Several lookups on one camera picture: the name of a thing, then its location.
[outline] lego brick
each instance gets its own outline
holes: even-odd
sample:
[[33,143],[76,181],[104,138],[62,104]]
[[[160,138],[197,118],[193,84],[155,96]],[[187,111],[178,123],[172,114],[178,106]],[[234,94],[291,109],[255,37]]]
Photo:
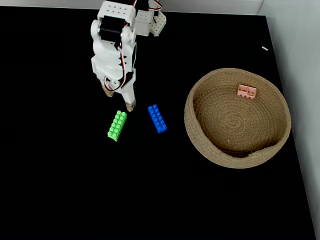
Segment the lego brick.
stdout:
[[108,137],[117,142],[126,120],[127,114],[125,112],[117,111],[108,131]]
[[148,112],[153,121],[157,133],[159,134],[166,131],[167,125],[165,124],[165,121],[161,116],[161,113],[159,112],[157,105],[149,106]]
[[254,99],[256,97],[256,94],[257,94],[257,89],[255,87],[239,84],[238,92],[237,92],[238,96]]

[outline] white wall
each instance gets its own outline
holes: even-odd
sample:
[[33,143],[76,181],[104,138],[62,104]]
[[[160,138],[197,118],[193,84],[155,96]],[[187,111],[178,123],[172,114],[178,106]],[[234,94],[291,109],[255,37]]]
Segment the white wall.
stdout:
[[313,226],[320,239],[320,0],[265,0],[259,14],[267,16]]
[[[3,6],[99,9],[104,0],[0,0]],[[264,0],[160,0],[163,11],[258,14]]]

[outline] black table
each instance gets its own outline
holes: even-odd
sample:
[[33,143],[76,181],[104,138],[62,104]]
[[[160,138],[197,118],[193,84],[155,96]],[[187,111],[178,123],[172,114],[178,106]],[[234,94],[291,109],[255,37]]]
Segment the black table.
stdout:
[[[107,132],[117,110],[126,111],[126,106],[120,94],[108,98],[92,73],[90,27],[98,10],[0,10],[3,20],[10,19],[4,28],[12,36],[7,48],[21,46],[15,50],[20,71],[34,76],[30,84],[36,89],[45,88],[40,99],[49,99],[49,112],[54,112],[40,130],[56,151],[62,153],[60,144],[64,143],[64,151],[71,153],[63,152],[69,159],[61,161],[63,168],[77,165],[90,177],[142,179],[151,184],[146,187],[148,195],[159,191],[157,197],[147,198],[149,204],[131,206],[139,209],[134,216],[144,216],[143,221],[135,222],[133,217],[130,223],[118,225],[113,221],[116,213],[108,217],[106,237],[315,238],[292,134],[266,163],[229,169],[204,158],[190,142],[184,125],[188,93],[210,71],[243,69],[282,91],[265,16],[165,12],[167,24],[159,37],[137,37],[137,105],[115,142]],[[2,64],[17,70],[16,62],[8,54]],[[167,132],[156,133],[147,111],[153,104],[158,105]],[[93,148],[90,157],[80,160]],[[55,233],[56,237],[68,236],[57,231],[47,236]]]

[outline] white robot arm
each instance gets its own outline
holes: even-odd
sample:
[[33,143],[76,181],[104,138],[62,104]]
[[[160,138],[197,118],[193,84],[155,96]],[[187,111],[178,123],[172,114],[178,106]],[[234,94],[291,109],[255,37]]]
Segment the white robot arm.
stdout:
[[[147,36],[151,32],[158,36],[166,24],[166,17],[160,12],[161,4],[158,0],[150,1],[153,3],[135,0],[132,5],[104,1],[97,20],[91,25],[95,54],[91,59],[92,70],[108,97],[114,92],[122,94],[129,112],[136,106],[133,87],[136,35]],[[137,5],[141,9],[136,14]]]

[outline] black surface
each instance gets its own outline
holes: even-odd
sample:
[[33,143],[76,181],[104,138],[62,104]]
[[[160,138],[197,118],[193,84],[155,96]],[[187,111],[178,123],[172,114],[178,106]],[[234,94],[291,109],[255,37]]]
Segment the black surface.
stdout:
[[[14,219],[23,219],[24,230],[16,227],[6,232],[8,228],[3,227],[0,234],[30,238],[315,238],[292,134],[266,163],[229,169],[205,159],[185,130],[188,93],[212,70],[243,69],[282,91],[264,16],[165,12],[167,25],[160,37],[137,37],[137,106],[128,113],[119,140],[114,142],[107,131],[116,111],[126,111],[126,106],[119,94],[108,98],[92,73],[90,27],[98,10],[0,7],[0,13],[6,36],[1,64],[7,81],[3,83],[11,87],[4,94],[9,105],[6,113],[18,112],[10,108],[16,104],[23,108],[21,117],[8,117],[6,122],[30,124],[33,134],[20,147],[28,146],[32,152],[27,165],[37,169],[37,183],[43,184],[38,193],[42,201],[48,199],[46,191],[49,199],[60,199],[41,208],[44,213],[37,215],[36,223],[34,209],[25,218],[19,218],[19,211]],[[147,107],[153,104],[167,124],[165,133],[157,134],[148,115]],[[94,186],[101,196],[87,192]],[[69,190],[62,193],[63,187]],[[65,203],[70,190],[77,188],[81,196]],[[85,197],[95,203],[82,203]],[[66,211],[52,214],[59,211],[57,202]],[[103,217],[101,228],[91,233],[83,227],[71,230],[74,221],[68,214],[72,208],[80,215],[90,209]]]

